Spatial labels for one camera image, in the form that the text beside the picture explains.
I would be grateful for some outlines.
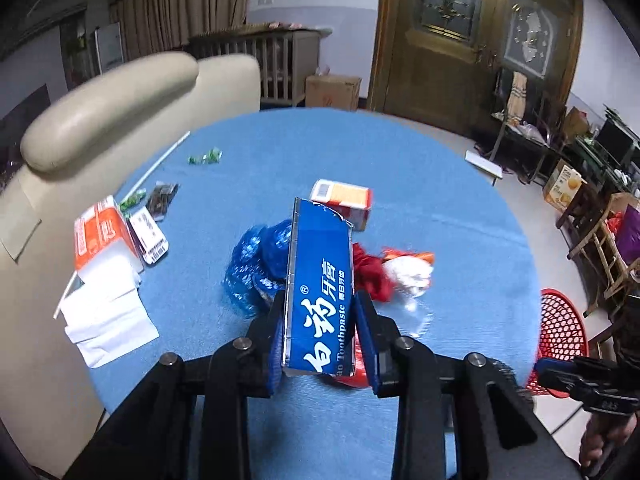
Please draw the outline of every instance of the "whiteboard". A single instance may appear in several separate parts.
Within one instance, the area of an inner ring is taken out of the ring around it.
[[[122,42],[120,41],[120,23],[111,23],[111,25],[96,29],[95,51],[101,74],[124,63]]]

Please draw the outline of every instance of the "round table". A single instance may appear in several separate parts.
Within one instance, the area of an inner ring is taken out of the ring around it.
[[[187,163],[213,147],[223,150],[219,164]],[[193,132],[143,185],[180,184],[161,223],[169,251],[146,268],[140,285],[160,337],[90,371],[109,412],[164,352],[188,360],[244,335],[249,321],[222,287],[231,251],[249,227],[290,218],[294,197],[308,197],[319,178],[373,190],[366,231],[353,235],[367,252],[390,246],[435,253],[425,296],[433,320],[421,341],[457,358],[478,351],[500,359],[526,382],[540,330],[540,286],[527,239],[496,190],[460,156],[391,120],[290,108]],[[254,478],[390,478],[397,399],[306,376],[283,378],[272,399],[249,399],[248,407]],[[449,434],[448,474],[456,469],[453,442]]]

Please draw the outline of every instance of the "red plastic stool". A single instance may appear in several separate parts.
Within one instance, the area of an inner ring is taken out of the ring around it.
[[[552,357],[570,361],[577,355],[588,354],[586,330],[573,303],[562,292],[553,288],[543,289],[538,359]],[[539,386],[538,374],[535,370],[531,372],[527,390],[530,390],[533,395],[551,394],[559,399],[569,396],[568,393],[547,390]]]

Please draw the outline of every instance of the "blue toothpaste box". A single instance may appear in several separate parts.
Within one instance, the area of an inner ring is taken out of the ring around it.
[[[353,375],[351,225],[327,206],[293,209],[282,367],[287,375]]]

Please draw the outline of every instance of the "electrical outlet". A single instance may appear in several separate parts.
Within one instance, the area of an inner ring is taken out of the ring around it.
[[[258,6],[273,5],[273,0],[258,0]]]

